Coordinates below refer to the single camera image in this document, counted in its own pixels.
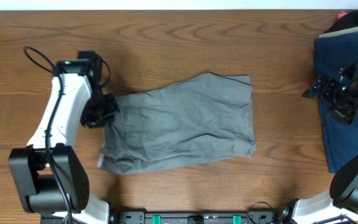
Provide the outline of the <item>grey shorts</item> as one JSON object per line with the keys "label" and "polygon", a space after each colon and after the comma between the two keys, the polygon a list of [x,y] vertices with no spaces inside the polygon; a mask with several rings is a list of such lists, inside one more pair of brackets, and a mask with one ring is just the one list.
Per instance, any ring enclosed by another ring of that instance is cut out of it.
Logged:
{"label": "grey shorts", "polygon": [[252,90],[247,75],[204,73],[120,96],[119,112],[104,127],[98,167],[129,175],[252,157]]}

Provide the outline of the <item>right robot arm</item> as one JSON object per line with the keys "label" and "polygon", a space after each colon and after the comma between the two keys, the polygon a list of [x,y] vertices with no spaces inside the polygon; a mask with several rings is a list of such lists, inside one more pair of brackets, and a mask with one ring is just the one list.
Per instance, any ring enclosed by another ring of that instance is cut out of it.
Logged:
{"label": "right robot arm", "polygon": [[[304,92],[329,105],[329,115],[351,124],[358,109],[358,59],[341,70],[341,80],[319,76]],[[358,154],[334,175],[329,190],[314,197],[298,199],[284,207],[274,223],[357,223]]]}

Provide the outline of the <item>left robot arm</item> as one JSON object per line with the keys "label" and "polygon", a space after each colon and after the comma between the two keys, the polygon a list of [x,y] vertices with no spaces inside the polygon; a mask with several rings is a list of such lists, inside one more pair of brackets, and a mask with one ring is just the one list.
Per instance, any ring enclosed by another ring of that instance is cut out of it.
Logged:
{"label": "left robot arm", "polygon": [[9,155],[9,168],[22,208],[40,214],[41,223],[112,223],[108,202],[90,192],[85,169],[75,153],[79,126],[102,128],[119,112],[105,94],[107,63],[92,50],[48,68],[52,90],[46,109],[26,147]]}

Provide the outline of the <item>folded navy blue garment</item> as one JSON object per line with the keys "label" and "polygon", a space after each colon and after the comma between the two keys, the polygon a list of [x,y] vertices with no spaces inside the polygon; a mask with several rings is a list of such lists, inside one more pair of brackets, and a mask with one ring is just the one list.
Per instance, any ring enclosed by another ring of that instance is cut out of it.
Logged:
{"label": "folded navy blue garment", "polygon": [[322,98],[318,99],[323,146],[328,170],[333,174],[358,155],[358,107],[350,124],[343,123],[334,109],[336,103],[341,109],[352,103],[352,98],[348,95],[352,80],[342,78],[340,69],[347,69],[357,59],[358,32],[323,37],[314,42],[315,77],[326,77],[339,83],[328,94],[333,98],[330,103]]}

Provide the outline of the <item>black garment with pink tag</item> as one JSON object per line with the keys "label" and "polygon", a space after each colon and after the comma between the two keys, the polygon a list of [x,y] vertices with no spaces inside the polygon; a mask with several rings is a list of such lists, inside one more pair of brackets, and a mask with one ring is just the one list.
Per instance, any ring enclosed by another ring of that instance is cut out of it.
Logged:
{"label": "black garment with pink tag", "polygon": [[339,17],[337,21],[324,33],[336,32],[353,27],[358,27],[358,11],[348,12],[347,14]]}

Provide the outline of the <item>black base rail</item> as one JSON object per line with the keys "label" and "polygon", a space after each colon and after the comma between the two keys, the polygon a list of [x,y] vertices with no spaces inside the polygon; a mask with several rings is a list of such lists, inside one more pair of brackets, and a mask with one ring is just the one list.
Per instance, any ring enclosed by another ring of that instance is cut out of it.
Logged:
{"label": "black base rail", "polygon": [[274,224],[291,223],[284,216],[271,210],[257,210],[245,213],[111,213],[110,217],[100,220],[95,218],[73,218],[73,223],[106,224]]}

